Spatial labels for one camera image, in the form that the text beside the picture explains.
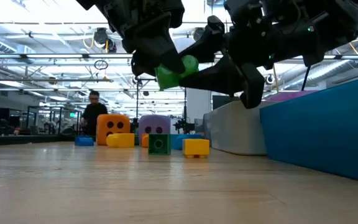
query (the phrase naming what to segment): green lego brick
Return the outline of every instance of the green lego brick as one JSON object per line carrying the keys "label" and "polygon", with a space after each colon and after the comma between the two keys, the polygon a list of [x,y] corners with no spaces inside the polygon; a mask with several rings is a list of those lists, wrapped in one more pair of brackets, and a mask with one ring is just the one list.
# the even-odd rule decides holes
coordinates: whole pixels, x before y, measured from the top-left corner
{"label": "green lego brick", "polygon": [[171,137],[169,134],[149,134],[149,155],[171,154]]}

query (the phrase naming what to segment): purple object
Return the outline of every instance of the purple object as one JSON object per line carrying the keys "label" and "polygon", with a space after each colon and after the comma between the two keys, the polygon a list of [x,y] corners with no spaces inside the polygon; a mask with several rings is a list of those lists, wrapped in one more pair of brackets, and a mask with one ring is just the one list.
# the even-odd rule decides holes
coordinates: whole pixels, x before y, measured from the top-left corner
{"label": "purple object", "polygon": [[298,91],[298,92],[281,92],[278,94],[274,94],[271,97],[266,98],[267,101],[287,101],[292,100],[294,98],[298,98],[301,96],[305,96],[310,93],[317,92],[317,90],[309,90],[309,91]]}
{"label": "purple object", "polygon": [[170,134],[171,118],[162,115],[144,115],[139,120],[139,142],[143,134]]}

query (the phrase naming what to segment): man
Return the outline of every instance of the man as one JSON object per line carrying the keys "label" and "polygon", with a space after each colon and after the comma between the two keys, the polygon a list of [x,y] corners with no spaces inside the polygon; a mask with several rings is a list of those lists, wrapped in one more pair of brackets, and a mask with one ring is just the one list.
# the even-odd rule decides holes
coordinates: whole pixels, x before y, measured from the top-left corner
{"label": "man", "polygon": [[106,106],[99,103],[99,92],[91,91],[89,94],[89,101],[91,103],[86,106],[81,122],[87,124],[89,135],[95,136],[98,116],[107,114],[108,112]]}

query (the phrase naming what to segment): blue container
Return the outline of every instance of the blue container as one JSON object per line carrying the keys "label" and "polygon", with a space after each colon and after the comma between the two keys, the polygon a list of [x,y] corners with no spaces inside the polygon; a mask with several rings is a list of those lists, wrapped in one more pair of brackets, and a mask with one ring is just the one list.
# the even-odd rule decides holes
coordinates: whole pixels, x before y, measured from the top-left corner
{"label": "blue container", "polygon": [[76,146],[93,146],[93,138],[88,136],[78,136],[75,137],[75,145]]}
{"label": "blue container", "polygon": [[171,147],[175,150],[182,150],[184,139],[202,139],[200,134],[171,134]]}
{"label": "blue container", "polygon": [[260,109],[268,156],[358,180],[358,80]]}

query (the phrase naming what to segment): wooden tabletop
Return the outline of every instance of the wooden tabletop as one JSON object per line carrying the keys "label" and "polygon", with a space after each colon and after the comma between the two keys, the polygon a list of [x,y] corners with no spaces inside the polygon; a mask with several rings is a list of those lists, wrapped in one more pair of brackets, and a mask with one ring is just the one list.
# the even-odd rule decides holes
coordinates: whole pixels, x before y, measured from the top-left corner
{"label": "wooden tabletop", "polygon": [[358,181],[266,157],[0,146],[0,224],[358,224]]}

